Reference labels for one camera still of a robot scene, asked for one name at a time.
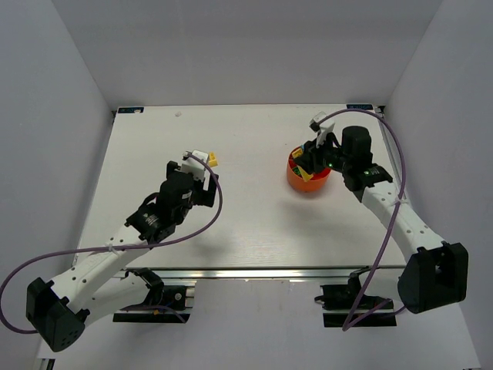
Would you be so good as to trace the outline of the yellow long lego plate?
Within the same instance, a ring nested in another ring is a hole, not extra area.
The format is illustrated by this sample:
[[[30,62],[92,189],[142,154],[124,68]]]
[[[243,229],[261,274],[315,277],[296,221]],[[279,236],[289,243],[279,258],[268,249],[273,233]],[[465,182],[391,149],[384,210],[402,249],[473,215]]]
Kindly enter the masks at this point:
[[[314,175],[312,169],[309,167],[309,163],[306,161],[304,150],[301,147],[298,147],[291,153],[291,156],[300,172],[301,178],[304,182],[309,182]]]

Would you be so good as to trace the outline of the yellow square lego brick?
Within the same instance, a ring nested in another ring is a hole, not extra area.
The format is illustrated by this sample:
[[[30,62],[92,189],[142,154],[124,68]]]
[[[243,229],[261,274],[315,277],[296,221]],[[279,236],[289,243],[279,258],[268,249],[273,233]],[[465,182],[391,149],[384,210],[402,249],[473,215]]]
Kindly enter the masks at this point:
[[[214,152],[209,152],[208,164],[210,167],[217,167],[218,166],[218,160],[217,160]]]

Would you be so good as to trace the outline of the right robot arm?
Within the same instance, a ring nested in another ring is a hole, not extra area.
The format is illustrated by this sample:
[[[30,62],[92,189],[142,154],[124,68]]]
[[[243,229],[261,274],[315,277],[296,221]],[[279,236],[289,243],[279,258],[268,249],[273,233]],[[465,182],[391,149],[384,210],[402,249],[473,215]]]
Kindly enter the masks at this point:
[[[449,244],[399,198],[392,176],[373,161],[366,128],[344,128],[341,141],[333,128],[314,124],[317,137],[304,144],[295,163],[309,174],[325,169],[341,173],[346,188],[386,227],[405,261],[400,273],[380,267],[357,273],[365,294],[399,301],[413,314],[463,301],[468,283],[465,247]]]

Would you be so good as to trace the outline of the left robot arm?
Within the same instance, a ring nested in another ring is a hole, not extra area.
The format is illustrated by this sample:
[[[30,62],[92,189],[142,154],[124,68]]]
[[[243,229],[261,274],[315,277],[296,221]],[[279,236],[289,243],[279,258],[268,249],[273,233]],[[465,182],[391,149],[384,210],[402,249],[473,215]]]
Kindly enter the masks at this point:
[[[147,267],[118,271],[164,245],[195,206],[213,207],[223,195],[208,155],[187,153],[168,162],[166,179],[128,216],[107,244],[49,281],[36,278],[27,288],[26,317],[53,352],[73,345],[86,327],[121,309],[160,310],[164,283]]]

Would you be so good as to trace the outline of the orange divided round container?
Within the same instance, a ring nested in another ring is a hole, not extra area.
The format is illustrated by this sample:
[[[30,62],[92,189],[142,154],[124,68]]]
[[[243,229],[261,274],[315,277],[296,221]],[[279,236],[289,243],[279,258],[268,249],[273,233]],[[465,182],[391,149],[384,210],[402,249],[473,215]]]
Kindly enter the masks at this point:
[[[304,193],[317,192],[325,186],[330,176],[330,168],[309,177],[294,162],[294,159],[302,152],[303,147],[298,146],[290,153],[287,162],[287,182],[296,191]]]

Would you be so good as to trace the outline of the right blue corner label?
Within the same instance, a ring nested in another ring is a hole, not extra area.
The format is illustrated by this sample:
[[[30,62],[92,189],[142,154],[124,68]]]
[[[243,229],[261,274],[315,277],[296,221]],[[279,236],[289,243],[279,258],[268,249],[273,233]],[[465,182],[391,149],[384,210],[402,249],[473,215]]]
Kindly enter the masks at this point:
[[[371,104],[347,104],[346,109],[373,111],[374,107]]]

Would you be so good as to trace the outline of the blue corner label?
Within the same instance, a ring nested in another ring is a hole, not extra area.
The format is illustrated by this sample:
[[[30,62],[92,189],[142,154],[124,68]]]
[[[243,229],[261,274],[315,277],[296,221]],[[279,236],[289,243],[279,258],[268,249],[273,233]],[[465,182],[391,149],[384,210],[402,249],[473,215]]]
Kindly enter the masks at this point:
[[[374,107],[371,104],[347,104],[346,109],[373,111]]]
[[[144,111],[143,106],[119,107],[118,114],[140,114]]]

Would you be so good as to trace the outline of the left blue corner label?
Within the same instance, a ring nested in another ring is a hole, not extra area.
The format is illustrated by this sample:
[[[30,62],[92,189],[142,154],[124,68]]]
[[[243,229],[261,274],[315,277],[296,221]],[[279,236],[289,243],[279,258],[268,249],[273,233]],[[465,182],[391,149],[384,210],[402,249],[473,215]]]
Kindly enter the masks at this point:
[[[140,114],[144,111],[143,106],[119,107],[118,114]]]

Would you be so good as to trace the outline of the aluminium front rail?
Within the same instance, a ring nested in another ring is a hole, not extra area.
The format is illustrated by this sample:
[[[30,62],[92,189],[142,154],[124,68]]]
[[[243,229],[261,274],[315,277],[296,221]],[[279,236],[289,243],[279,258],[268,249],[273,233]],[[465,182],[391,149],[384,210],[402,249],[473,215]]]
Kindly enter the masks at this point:
[[[163,280],[320,280],[348,278],[355,271],[365,270],[365,266],[346,267],[228,267],[228,268],[151,268]]]

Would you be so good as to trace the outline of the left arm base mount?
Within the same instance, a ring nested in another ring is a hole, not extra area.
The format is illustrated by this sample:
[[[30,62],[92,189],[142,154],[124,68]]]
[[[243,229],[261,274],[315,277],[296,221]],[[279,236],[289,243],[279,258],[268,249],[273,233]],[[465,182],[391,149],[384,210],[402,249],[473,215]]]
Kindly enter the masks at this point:
[[[144,324],[185,324],[188,322],[193,307],[195,288],[187,284],[168,284],[157,282],[157,275],[152,271],[127,271],[128,276],[151,277],[151,291],[142,303],[131,304],[129,307],[116,312],[112,321],[115,323],[144,323]]]

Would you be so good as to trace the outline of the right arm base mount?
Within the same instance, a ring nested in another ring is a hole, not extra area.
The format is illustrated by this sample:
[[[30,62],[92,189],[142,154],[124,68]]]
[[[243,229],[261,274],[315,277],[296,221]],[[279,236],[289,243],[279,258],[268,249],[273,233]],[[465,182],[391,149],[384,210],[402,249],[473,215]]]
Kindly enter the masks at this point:
[[[369,267],[351,272],[345,284],[325,284],[320,287],[321,294],[314,298],[317,304],[322,306],[325,328],[341,328],[346,320],[359,290],[361,283],[359,277],[370,270]],[[357,306],[357,310],[351,320],[358,319],[367,311],[386,299],[365,294]],[[388,301],[379,310],[356,323],[356,328],[396,327],[397,320],[394,313],[393,301]]]

